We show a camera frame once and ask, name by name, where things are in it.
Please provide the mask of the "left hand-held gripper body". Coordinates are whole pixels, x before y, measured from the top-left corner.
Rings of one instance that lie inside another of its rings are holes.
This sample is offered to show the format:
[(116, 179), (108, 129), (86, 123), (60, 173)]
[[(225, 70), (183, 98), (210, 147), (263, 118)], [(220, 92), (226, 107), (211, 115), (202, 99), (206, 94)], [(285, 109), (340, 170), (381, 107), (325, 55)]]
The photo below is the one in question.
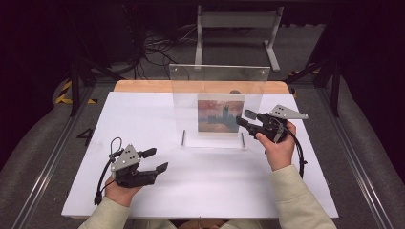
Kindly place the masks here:
[(132, 144), (129, 144), (112, 163), (112, 177), (120, 187), (135, 188), (155, 183), (157, 178), (155, 171), (138, 170), (141, 160), (138, 152)]

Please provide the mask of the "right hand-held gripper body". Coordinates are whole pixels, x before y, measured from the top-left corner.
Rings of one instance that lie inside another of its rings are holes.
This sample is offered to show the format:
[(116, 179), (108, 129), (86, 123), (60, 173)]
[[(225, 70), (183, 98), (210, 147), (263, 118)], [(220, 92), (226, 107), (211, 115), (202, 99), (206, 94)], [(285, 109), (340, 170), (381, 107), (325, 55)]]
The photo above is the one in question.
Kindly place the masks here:
[(252, 124), (255, 129), (250, 134), (256, 138), (257, 133), (265, 135), (270, 141), (279, 143), (283, 141), (287, 134), (287, 121), (289, 119), (308, 119), (307, 114), (301, 114), (282, 105), (276, 105), (270, 112), (265, 114), (257, 113), (257, 118), (262, 125)]

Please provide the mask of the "picture card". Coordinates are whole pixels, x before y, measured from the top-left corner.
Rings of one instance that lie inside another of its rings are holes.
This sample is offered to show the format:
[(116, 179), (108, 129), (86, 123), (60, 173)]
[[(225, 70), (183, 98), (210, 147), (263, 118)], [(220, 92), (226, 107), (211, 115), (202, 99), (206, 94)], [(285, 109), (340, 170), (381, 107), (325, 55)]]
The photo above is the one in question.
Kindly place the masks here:
[(199, 94), (197, 98), (198, 132), (236, 134), (236, 117), (242, 115), (243, 94)]

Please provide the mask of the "clear acrylic photo frame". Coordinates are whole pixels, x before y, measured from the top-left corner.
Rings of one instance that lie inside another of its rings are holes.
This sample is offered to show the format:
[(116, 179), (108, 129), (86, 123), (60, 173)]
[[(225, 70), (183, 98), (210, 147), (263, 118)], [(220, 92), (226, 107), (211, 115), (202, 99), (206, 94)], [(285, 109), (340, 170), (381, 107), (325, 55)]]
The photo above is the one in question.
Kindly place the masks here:
[[(188, 65), (172, 64), (170, 66), (171, 80), (193, 81), (267, 81), (269, 67), (253, 66), (222, 66), (222, 65)], [(236, 134), (208, 134), (198, 132), (197, 98), (199, 94), (218, 93), (173, 93), (175, 118), (178, 139), (181, 143), (182, 130), (185, 130), (185, 144), (183, 147), (195, 148), (243, 148), (241, 133), (244, 128), (239, 126)], [(227, 94), (241, 94), (233, 91)], [(243, 94), (245, 110), (259, 109), (263, 94)]]

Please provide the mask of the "person's right hand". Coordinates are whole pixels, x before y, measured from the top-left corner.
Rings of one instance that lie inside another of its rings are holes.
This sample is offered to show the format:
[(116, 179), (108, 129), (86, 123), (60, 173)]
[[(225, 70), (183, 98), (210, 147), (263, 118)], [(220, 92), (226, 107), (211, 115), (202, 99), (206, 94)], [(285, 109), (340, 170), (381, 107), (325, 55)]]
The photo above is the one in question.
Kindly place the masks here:
[(265, 147), (267, 161), (273, 172), (291, 164), (295, 147), (295, 141), (291, 135), (287, 135), (285, 140), (279, 143), (270, 141), (261, 133), (257, 133), (256, 138)]

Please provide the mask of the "person's left hand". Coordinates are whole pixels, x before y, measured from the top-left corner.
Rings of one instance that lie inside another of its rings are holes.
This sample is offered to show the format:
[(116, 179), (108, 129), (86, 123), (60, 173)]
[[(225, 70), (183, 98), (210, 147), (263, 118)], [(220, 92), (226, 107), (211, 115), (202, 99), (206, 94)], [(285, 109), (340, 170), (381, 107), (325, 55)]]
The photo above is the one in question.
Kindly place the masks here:
[(134, 195), (140, 190), (140, 187), (120, 187), (112, 177), (109, 177), (106, 180), (105, 185), (105, 196), (124, 207), (129, 207), (131, 205)]

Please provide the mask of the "white board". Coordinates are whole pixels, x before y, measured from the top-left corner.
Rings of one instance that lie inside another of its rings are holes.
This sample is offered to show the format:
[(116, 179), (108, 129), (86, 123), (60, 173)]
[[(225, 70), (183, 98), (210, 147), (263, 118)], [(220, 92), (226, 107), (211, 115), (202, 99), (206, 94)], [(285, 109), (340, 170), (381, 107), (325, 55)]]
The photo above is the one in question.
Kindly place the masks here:
[(133, 198), (134, 219), (272, 219), (279, 213), (263, 146), (244, 130), (245, 148), (182, 147), (171, 93), (108, 95), (62, 214), (86, 218), (112, 150), (156, 148), (141, 170), (168, 162), (154, 184)]

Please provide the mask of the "wooden board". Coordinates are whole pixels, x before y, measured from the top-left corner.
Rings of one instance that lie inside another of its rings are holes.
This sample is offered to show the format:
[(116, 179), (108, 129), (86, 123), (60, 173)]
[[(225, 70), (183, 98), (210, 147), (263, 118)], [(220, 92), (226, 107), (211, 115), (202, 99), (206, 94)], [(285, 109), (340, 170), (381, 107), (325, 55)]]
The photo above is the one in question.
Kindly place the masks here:
[(119, 80), (115, 92), (288, 94), (283, 81)]

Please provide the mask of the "black tripod stand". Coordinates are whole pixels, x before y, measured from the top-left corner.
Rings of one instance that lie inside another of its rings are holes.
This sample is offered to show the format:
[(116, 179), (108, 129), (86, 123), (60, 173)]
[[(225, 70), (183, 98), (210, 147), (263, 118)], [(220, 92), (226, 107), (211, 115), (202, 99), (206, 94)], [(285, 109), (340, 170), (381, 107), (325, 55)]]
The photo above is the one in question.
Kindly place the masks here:
[(312, 84), (316, 88), (325, 88), (327, 83), (331, 81), (330, 92), (330, 108), (332, 113), (338, 117), (338, 96), (340, 88), (341, 69), (336, 59), (322, 59), (318, 62), (309, 64), (302, 71), (294, 73), (292, 76), (288, 76), (284, 82), (290, 84), (298, 79), (318, 70), (318, 74), (313, 79)]
[(102, 67), (96, 62), (85, 58), (77, 57), (71, 63), (71, 80), (72, 80), (72, 94), (73, 94), (73, 107), (71, 109), (71, 116), (74, 116), (81, 105), (80, 99), (80, 81), (83, 81), (86, 87), (93, 87), (96, 84), (95, 78), (92, 76), (91, 68), (95, 68), (102, 74), (115, 79), (115, 81), (123, 80), (123, 77), (114, 73), (107, 68)]

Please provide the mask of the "yellow black floor tape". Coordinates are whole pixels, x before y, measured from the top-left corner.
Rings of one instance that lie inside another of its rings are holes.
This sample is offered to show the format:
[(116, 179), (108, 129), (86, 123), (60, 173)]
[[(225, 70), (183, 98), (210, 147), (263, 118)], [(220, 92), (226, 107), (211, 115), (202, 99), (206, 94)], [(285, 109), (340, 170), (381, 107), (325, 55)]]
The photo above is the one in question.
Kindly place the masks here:
[(63, 86), (59, 96), (55, 100), (55, 104), (72, 104), (74, 101), (71, 98), (67, 98), (66, 94), (68, 90), (72, 87), (72, 81), (68, 80)]

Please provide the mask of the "white metal stand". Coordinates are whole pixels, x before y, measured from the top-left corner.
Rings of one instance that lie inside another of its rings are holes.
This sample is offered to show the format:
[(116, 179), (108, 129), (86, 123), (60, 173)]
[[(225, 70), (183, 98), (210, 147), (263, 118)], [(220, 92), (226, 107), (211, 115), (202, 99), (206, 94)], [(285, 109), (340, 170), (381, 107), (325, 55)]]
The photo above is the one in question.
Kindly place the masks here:
[(283, 7), (271, 11), (206, 11), (198, 5), (195, 64), (200, 66), (203, 62), (203, 28), (261, 28), (271, 31), (264, 46), (271, 69), (278, 73), (281, 69), (273, 45), (283, 13)]

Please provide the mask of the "aluminium floor rail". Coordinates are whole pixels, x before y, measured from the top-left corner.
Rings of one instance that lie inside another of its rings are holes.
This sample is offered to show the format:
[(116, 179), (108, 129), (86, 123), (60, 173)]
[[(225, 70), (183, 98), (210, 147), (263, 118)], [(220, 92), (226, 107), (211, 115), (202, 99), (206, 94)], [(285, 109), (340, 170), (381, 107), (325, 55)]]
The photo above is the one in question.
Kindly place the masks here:
[(27, 197), (23, 207), (21, 208), (11, 229), (26, 229), (37, 205), (42, 199), (53, 177), (54, 171), (56, 170), (60, 158), (62, 157), (62, 153), (64, 151), (68, 138), (70, 137), (76, 122), (78, 121), (82, 111), (84, 110), (88, 99), (92, 95), (93, 90), (93, 87), (85, 87), (83, 89), (83, 94), (79, 97), (79, 106), (76, 112), (68, 118), (67, 123), (62, 130), (61, 136), (56, 141), (55, 146), (53, 147), (53, 150), (45, 166), (35, 180), (35, 184), (33, 185), (32, 190)]
[(394, 229), (393, 224), (385, 211), (377, 192), (374, 189), (373, 183), (369, 179), (366, 171), (347, 135), (342, 122), (333, 113), (330, 107), (330, 99), (325, 89), (316, 89), (321, 104), (326, 109), (326, 112), (331, 120), (331, 123), (337, 132), (339, 140), (344, 146), (345, 157), (351, 167), (352, 173), (361, 190), (361, 193), (366, 200), (373, 218), (379, 229)]

